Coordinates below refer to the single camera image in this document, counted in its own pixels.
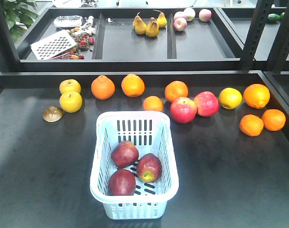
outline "yellow pear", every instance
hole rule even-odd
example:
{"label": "yellow pear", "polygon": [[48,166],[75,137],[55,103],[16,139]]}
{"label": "yellow pear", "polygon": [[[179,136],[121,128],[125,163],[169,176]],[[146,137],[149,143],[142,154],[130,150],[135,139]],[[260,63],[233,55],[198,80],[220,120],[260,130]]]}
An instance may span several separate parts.
{"label": "yellow pear", "polygon": [[149,19],[148,26],[151,26],[151,24],[152,24],[153,21],[156,21],[156,19],[155,19],[155,18],[150,18],[150,19]]}
{"label": "yellow pear", "polygon": [[164,12],[161,12],[161,11],[156,10],[156,9],[154,9],[154,11],[159,12],[159,16],[157,18],[157,23],[159,24],[159,28],[164,28],[168,23]]}
{"label": "yellow pear", "polygon": [[138,35],[145,34],[146,28],[147,28],[147,25],[141,18],[138,18],[135,21],[135,31]]}
{"label": "yellow pear", "polygon": [[150,25],[146,28],[145,34],[148,37],[156,37],[159,34],[159,25],[156,19],[152,21]]}
{"label": "yellow pear", "polygon": [[134,28],[135,28],[135,26],[136,26],[136,20],[137,20],[137,19],[141,19],[141,17],[139,16],[139,14],[140,14],[140,12],[137,13],[137,15],[136,15],[135,18],[134,18],[134,21],[133,21],[133,27],[134,27]]}

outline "shelf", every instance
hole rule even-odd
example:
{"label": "shelf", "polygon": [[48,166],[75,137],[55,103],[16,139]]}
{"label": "shelf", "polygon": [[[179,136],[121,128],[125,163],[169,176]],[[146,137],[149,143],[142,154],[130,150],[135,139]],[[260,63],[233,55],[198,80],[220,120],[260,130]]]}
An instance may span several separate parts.
{"label": "shelf", "polygon": [[[195,8],[199,14],[201,8]],[[201,22],[196,17],[183,32],[175,32],[173,15],[182,8],[161,9],[168,20],[156,38],[137,35],[132,27],[135,15],[148,23],[150,17],[158,17],[153,9],[102,9],[49,8],[16,45],[24,72],[53,71],[162,71],[162,70],[235,70],[237,69],[242,44],[227,25],[216,8],[210,22]],[[82,52],[85,60],[37,60],[30,44],[46,38],[60,29],[53,25],[57,16],[94,16],[96,35],[93,51]]]}
{"label": "shelf", "polygon": [[289,72],[282,71],[280,74],[266,72],[266,76],[289,105]]}
{"label": "shelf", "polygon": [[[255,8],[219,8],[219,10],[224,13],[224,17],[227,19],[228,24],[230,24],[231,28],[236,32],[236,35],[239,37],[240,41],[244,44],[248,35]],[[280,15],[285,10],[286,8],[284,7],[272,8],[270,13],[276,13]],[[258,62],[258,68],[261,70],[264,68],[263,64],[268,58],[279,27],[280,21],[276,23],[266,23],[263,29],[263,33],[254,57]]]}
{"label": "shelf", "polygon": [[[4,227],[260,227],[289,228],[289,106],[261,71],[135,72],[146,84],[144,94],[128,98],[120,88],[126,72],[103,72],[116,85],[108,100],[90,90],[95,72],[0,74],[0,228]],[[42,113],[59,105],[58,85],[75,78],[84,105],[47,123]],[[106,111],[142,110],[149,95],[160,96],[169,115],[164,87],[184,81],[189,97],[205,90],[216,95],[228,86],[241,92],[265,84],[270,102],[261,110],[244,102],[235,110],[220,108],[209,118],[189,124],[171,119],[179,190],[160,219],[114,221],[89,190],[97,117]],[[278,132],[249,137],[239,130],[245,114],[261,116],[278,108],[287,117]]]}

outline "table surface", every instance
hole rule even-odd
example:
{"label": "table surface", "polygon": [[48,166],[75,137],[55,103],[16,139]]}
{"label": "table surface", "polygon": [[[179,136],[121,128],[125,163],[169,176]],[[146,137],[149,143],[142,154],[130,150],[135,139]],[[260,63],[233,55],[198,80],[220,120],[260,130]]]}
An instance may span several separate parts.
{"label": "table surface", "polygon": [[[191,87],[190,94],[222,87]],[[220,108],[189,124],[171,119],[179,190],[153,220],[111,220],[90,193],[95,127],[106,111],[141,110],[138,98],[117,91],[47,123],[42,113],[59,105],[56,88],[4,89],[0,94],[0,228],[289,228],[289,142],[282,131],[248,137],[239,119],[249,112]],[[164,113],[169,115],[169,103]]]}

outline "green plant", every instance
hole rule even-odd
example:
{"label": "green plant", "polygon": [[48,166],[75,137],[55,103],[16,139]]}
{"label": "green plant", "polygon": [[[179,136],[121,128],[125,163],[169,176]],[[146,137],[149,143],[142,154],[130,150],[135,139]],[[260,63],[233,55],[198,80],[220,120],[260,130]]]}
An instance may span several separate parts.
{"label": "green plant", "polygon": [[34,19],[38,17],[36,13],[29,10],[29,6],[36,10],[37,3],[35,0],[0,0],[0,5],[3,7],[11,37],[16,42],[26,31],[22,26],[17,25],[16,22],[29,28],[34,23]]}

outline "yellow citrus fruit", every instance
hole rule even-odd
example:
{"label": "yellow citrus fruit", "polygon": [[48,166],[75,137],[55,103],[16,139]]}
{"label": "yellow citrus fruit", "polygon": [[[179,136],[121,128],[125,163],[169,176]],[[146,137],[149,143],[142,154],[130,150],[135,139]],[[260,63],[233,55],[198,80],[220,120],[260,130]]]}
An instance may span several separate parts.
{"label": "yellow citrus fruit", "polygon": [[270,91],[265,85],[252,84],[244,90],[243,98],[248,106],[262,109],[270,100]]}
{"label": "yellow citrus fruit", "polygon": [[68,91],[60,96],[59,102],[64,111],[75,113],[82,106],[82,97],[76,91]]}
{"label": "yellow citrus fruit", "polygon": [[264,128],[269,131],[279,131],[286,123],[285,114],[278,109],[268,109],[261,117]]}
{"label": "yellow citrus fruit", "polygon": [[219,94],[219,103],[225,109],[235,109],[242,102],[241,93],[234,88],[225,88]]}
{"label": "yellow citrus fruit", "polygon": [[128,74],[122,80],[121,88],[126,96],[137,97],[143,94],[145,85],[138,75]]}
{"label": "yellow citrus fruit", "polygon": [[245,115],[240,123],[240,130],[248,136],[258,136],[263,130],[263,121],[256,115]]}
{"label": "yellow citrus fruit", "polygon": [[165,87],[164,96],[169,102],[175,101],[178,97],[187,97],[188,87],[184,82],[173,81]]}
{"label": "yellow citrus fruit", "polygon": [[157,96],[149,96],[143,101],[143,109],[146,111],[159,111],[163,110],[162,100]]}
{"label": "yellow citrus fruit", "polygon": [[115,93],[115,84],[105,75],[98,76],[92,82],[92,94],[99,100],[106,100]]}
{"label": "yellow citrus fruit", "polygon": [[61,94],[68,91],[76,91],[78,93],[81,93],[81,86],[77,80],[68,79],[60,83],[59,90]]}

